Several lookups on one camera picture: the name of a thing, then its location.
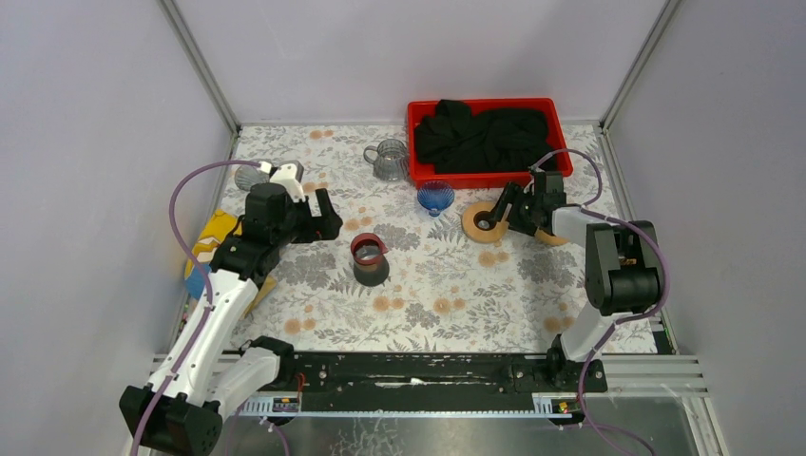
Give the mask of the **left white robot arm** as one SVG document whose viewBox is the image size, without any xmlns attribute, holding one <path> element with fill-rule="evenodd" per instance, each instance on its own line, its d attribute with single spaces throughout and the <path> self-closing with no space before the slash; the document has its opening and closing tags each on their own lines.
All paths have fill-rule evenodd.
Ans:
<svg viewBox="0 0 806 456">
<path fill-rule="evenodd" d="M 245 161 L 267 176 L 250 187 L 243 214 L 207 264 L 180 245 L 201 275 L 198 304 L 161 365 L 142 387 L 127 387 L 119 402 L 132 435 L 130 454 L 143 447 L 170 455 L 208 455 L 225 420 L 266 386 L 284 390 L 294 381 L 291 345 L 262 337 L 230 368 L 213 373 L 224 346 L 256 300 L 281 251 L 289 244 L 334 240 L 342 220 L 325 189 L 315 192 L 313 215 L 298 161 Z"/>
</svg>

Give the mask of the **dark glass carafe red rim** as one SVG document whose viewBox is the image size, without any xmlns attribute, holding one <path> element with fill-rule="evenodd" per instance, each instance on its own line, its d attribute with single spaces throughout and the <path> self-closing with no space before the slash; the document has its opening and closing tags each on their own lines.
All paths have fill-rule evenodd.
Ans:
<svg viewBox="0 0 806 456">
<path fill-rule="evenodd" d="M 367 287 L 382 284 L 389 276 L 390 265 L 386 258 L 389 252 L 385 243 L 375 234 L 362 233 L 350 246 L 355 280 Z"/>
</svg>

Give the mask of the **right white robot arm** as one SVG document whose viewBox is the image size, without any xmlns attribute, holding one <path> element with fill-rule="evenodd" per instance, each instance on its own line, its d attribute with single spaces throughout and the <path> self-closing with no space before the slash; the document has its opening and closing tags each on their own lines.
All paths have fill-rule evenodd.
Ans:
<svg viewBox="0 0 806 456">
<path fill-rule="evenodd" d="M 584 249 L 588 302 L 574 325 L 556 336 L 545 366 L 548 384 L 568 391 L 582 380 L 583 367 L 617 324 L 661 302 L 666 280 L 651 223 L 617 221 L 568 203 L 559 172 L 534 171 L 531 176 L 527 187 L 508 183 L 492 208 L 475 216 L 474 224 Z"/>
</svg>

